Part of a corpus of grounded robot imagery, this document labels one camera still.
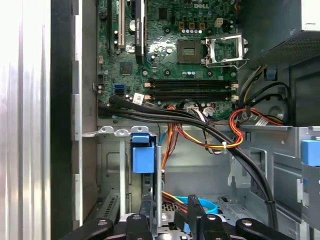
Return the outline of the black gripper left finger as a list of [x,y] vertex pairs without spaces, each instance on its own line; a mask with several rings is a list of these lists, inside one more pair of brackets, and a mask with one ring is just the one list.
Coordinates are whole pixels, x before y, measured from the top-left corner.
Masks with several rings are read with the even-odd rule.
[[138,213],[130,213],[124,221],[114,223],[106,217],[94,218],[72,232],[61,237],[62,240],[152,240],[154,207],[157,198],[151,194],[141,199]]

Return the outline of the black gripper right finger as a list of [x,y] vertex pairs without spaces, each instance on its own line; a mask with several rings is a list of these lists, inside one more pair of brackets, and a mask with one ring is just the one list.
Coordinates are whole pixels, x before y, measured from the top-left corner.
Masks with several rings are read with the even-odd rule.
[[[187,223],[194,240],[231,240],[232,235],[216,214],[206,214],[198,197],[187,199]],[[235,223],[235,237],[238,240],[284,240],[285,235],[252,218],[238,219]]]

